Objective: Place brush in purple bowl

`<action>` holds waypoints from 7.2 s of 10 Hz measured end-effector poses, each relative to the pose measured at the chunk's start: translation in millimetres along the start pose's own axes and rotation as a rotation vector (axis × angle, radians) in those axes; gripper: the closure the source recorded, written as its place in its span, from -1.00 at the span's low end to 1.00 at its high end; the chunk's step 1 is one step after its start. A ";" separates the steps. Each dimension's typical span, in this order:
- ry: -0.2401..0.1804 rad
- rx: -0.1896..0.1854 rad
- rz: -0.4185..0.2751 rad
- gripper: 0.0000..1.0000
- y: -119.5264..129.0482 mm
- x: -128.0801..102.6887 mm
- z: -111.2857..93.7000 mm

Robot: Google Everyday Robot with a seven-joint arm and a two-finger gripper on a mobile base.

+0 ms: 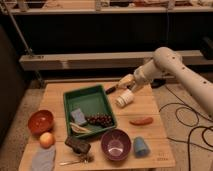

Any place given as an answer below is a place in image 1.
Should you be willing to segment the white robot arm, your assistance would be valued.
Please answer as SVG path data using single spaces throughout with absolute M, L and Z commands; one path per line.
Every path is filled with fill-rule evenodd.
M 133 74 L 123 77 L 117 86 L 119 88 L 130 86 L 131 91 L 135 92 L 164 72 L 173 75 L 213 118 L 213 83 L 185 66 L 181 55 L 168 47 L 156 49 L 150 61 L 138 67 Z

